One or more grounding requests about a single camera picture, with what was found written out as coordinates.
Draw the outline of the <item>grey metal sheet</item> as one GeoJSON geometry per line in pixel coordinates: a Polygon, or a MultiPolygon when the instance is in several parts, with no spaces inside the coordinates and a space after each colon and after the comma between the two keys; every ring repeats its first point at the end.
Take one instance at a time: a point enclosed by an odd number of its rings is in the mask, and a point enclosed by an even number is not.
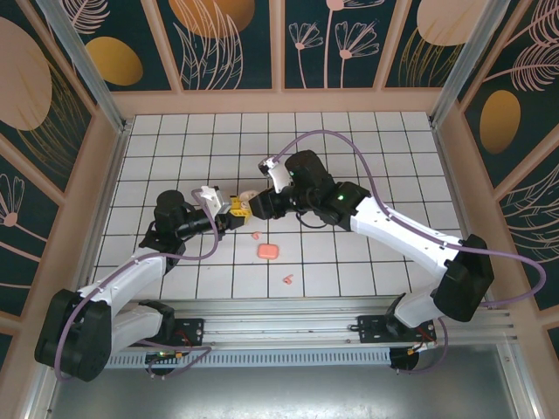
{"type": "Polygon", "coordinates": [[[380,366],[108,370],[56,391],[48,419],[532,419],[491,361],[429,374],[380,366]]]}

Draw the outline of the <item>aluminium table side rail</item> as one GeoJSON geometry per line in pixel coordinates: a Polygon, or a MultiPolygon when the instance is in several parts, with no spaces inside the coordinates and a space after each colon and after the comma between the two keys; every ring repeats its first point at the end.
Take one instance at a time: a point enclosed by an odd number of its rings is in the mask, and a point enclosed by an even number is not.
{"type": "Polygon", "coordinates": [[[131,131],[131,120],[126,120],[123,129],[115,138],[115,144],[110,159],[108,161],[107,172],[100,185],[100,194],[93,212],[90,229],[86,236],[84,249],[79,261],[79,269],[76,272],[75,283],[78,287],[87,285],[92,277],[92,271],[96,261],[96,255],[100,249],[100,243],[105,231],[105,225],[110,211],[111,201],[120,167],[126,153],[126,146],[131,131]]]}
{"type": "Polygon", "coordinates": [[[469,134],[454,137],[449,130],[435,129],[434,138],[442,158],[445,175],[450,180],[451,196],[458,210],[461,232],[492,244],[487,231],[487,216],[492,215],[487,176],[482,173],[479,153],[469,134]]]}

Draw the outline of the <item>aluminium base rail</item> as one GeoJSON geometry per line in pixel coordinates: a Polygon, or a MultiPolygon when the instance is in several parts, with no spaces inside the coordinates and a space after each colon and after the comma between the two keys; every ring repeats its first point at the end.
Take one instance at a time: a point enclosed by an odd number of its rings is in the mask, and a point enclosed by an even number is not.
{"type": "MultiPolygon", "coordinates": [[[[357,347],[361,315],[384,315],[394,296],[162,300],[177,318],[204,319],[205,346],[216,349],[357,347]]],[[[518,333],[508,310],[479,309],[470,322],[444,318],[450,345],[504,344],[518,333]]]]}

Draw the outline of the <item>aluminium corner post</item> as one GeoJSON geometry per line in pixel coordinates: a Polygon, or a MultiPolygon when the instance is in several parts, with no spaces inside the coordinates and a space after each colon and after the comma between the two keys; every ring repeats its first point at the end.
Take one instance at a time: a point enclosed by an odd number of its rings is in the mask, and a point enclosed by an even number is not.
{"type": "Polygon", "coordinates": [[[78,32],[73,29],[59,0],[36,2],[113,128],[120,134],[126,132],[127,120],[118,110],[105,81],[97,71],[78,32]]]}
{"type": "Polygon", "coordinates": [[[487,0],[431,112],[430,122],[433,130],[440,128],[445,121],[469,75],[506,15],[510,1],[487,0]]]}

